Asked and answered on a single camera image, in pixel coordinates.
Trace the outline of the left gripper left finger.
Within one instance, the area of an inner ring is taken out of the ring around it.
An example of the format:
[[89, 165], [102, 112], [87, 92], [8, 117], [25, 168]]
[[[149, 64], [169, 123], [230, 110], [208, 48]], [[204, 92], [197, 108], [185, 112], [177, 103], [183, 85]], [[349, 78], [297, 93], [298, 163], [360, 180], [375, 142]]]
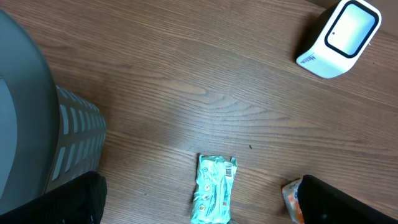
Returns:
[[1, 215], [1, 223], [100, 223], [106, 195], [105, 177], [89, 171]]

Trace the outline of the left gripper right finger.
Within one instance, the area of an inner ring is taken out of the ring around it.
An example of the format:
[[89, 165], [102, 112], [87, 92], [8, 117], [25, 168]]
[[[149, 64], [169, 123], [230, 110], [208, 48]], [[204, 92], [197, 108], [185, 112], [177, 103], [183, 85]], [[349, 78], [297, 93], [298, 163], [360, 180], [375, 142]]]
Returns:
[[397, 220], [326, 182], [305, 175], [298, 187], [305, 224], [397, 224]]

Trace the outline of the orange snack packet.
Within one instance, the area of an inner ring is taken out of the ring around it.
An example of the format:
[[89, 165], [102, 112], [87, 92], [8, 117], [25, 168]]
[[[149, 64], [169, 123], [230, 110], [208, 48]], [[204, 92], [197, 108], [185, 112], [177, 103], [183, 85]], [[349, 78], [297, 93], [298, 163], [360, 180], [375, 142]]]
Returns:
[[284, 198], [287, 211], [296, 224], [304, 224], [304, 218], [299, 205], [298, 192], [302, 179], [297, 179], [282, 188], [282, 196]]

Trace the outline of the teal snack packet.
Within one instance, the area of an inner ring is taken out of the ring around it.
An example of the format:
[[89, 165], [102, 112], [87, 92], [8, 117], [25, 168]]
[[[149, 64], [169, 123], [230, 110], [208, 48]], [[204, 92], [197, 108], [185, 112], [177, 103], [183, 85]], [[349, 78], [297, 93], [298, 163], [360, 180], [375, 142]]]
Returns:
[[237, 167], [233, 157], [199, 156], [191, 223], [229, 223]]

